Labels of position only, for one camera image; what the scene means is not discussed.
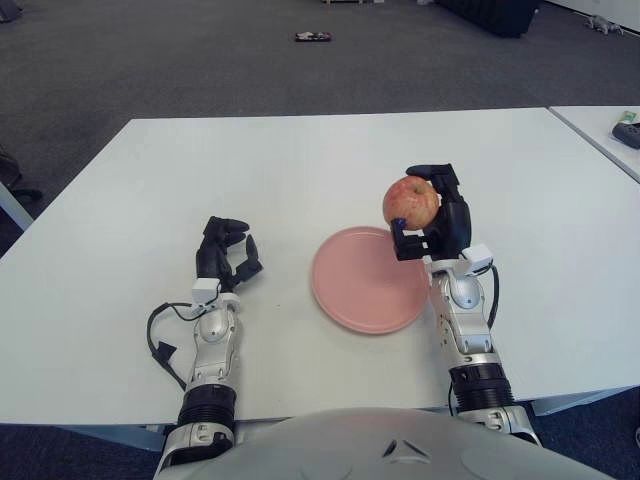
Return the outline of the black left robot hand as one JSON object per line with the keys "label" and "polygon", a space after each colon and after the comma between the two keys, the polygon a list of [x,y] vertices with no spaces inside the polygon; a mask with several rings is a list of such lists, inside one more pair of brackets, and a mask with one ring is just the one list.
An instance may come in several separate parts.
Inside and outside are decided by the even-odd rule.
{"label": "black left robot hand", "polygon": [[[233,293],[237,285],[261,272],[263,266],[249,229],[250,225],[240,220],[210,217],[196,252],[196,277],[217,279],[222,293]],[[227,259],[228,248],[242,242],[246,260],[232,268]]]}

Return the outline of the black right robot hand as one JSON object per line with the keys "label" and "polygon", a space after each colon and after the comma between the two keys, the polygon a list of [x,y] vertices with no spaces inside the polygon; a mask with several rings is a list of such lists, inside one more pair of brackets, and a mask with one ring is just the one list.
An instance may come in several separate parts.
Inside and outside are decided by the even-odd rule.
{"label": "black right robot hand", "polygon": [[456,259],[471,243],[469,206],[450,164],[409,167],[385,193],[383,216],[400,261]]}

